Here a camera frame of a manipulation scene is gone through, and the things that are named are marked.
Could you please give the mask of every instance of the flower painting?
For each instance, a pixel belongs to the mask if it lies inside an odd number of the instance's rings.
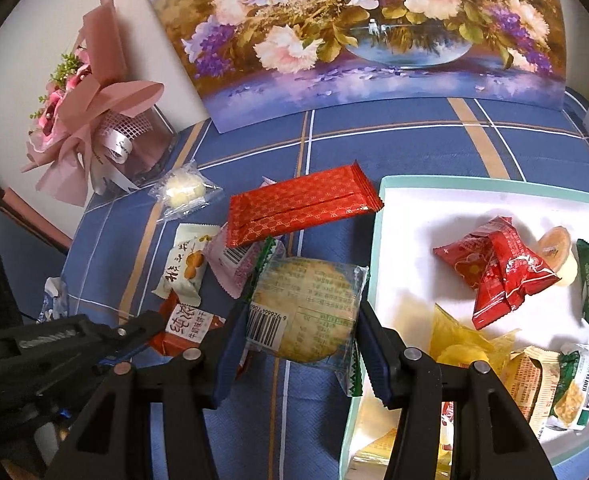
[[[559,108],[559,0],[151,0],[220,132],[416,96]]]

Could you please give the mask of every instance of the white wall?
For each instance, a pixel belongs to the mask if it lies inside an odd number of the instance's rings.
[[[0,185],[12,187],[34,209],[69,236],[81,208],[34,190],[43,170],[19,172],[27,162],[28,115],[38,108],[47,75],[72,46],[81,17],[98,0],[22,0],[0,29]],[[122,19],[127,61],[133,77],[160,81],[159,107],[181,130],[207,118],[148,0],[115,0]],[[589,99],[589,16],[577,0],[562,0],[568,44],[568,85]]]

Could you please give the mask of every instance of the red candy wrapper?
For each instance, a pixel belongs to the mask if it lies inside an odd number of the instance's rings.
[[[512,219],[497,216],[458,242],[433,249],[477,290],[473,325],[488,326],[559,281],[545,260],[521,241]]]
[[[233,196],[226,245],[238,247],[382,207],[355,162]]]

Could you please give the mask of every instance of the red snack wrapper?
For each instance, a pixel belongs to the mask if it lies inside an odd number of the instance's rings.
[[[150,346],[161,355],[171,357],[188,348],[198,348],[207,332],[225,323],[222,317],[179,303],[174,290],[161,305],[159,313],[167,321],[166,329],[150,340]]]
[[[226,245],[238,247],[382,207],[355,162],[233,196]]]
[[[524,245],[511,221],[497,216],[461,240],[433,250],[477,290],[477,330],[517,310],[526,295],[559,281],[545,260]]]

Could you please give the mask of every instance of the pink ribbon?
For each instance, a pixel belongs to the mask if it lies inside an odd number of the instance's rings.
[[[93,137],[107,110],[133,118],[151,108],[163,94],[163,85],[152,81],[122,82],[127,68],[113,0],[83,17],[76,45],[86,40],[92,74],[71,90],[58,107],[53,133],[61,137],[43,153],[27,142],[30,164],[22,172],[50,164],[36,189],[57,200],[83,206],[88,195],[88,176],[97,153]]]

